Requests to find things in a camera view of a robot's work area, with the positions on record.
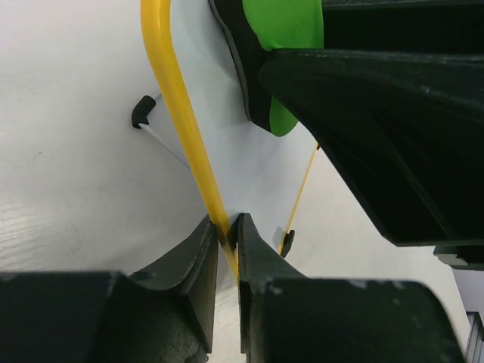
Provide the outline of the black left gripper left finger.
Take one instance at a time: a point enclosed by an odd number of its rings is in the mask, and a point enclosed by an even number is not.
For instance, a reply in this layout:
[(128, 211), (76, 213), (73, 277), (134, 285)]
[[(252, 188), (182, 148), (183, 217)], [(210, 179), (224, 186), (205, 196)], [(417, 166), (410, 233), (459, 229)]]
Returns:
[(4, 271), (3, 362), (205, 362), (213, 346), (219, 245), (202, 219), (150, 265)]

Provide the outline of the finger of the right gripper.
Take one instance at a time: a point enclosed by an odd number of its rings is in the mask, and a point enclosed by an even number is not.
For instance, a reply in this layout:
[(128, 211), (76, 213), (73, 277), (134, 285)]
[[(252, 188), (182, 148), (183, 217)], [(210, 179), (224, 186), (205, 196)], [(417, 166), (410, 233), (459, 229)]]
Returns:
[(325, 1), (291, 112), (377, 230), (483, 268), (483, 3)]

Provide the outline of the yellow framed whiteboard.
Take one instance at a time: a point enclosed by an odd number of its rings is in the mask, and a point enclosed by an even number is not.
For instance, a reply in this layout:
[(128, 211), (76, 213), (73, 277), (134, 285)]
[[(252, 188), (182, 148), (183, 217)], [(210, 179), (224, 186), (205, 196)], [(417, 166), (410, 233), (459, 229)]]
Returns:
[(237, 243), (230, 233), (249, 213), (262, 239), (281, 252), (317, 150), (297, 123), (276, 137), (247, 119), (243, 95), (211, 1), (143, 1), (144, 48), (179, 146), (170, 151), (186, 163), (197, 183), (222, 250), (237, 270)]

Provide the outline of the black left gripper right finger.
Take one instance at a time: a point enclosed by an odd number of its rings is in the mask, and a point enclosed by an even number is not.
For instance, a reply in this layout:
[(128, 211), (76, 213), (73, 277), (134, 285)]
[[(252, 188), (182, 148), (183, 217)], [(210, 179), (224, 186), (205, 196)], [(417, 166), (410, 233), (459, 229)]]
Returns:
[(240, 348), (248, 362), (462, 362), (438, 298), (416, 281), (308, 278), (240, 214)]

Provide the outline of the green black eraser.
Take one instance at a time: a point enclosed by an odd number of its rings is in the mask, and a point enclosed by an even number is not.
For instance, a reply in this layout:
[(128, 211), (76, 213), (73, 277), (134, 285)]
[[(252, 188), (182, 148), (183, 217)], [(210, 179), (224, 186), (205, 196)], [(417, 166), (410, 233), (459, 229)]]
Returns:
[(276, 137), (290, 133), (291, 79), (302, 51), (324, 47), (320, 1), (211, 1), (240, 83), (247, 119)]

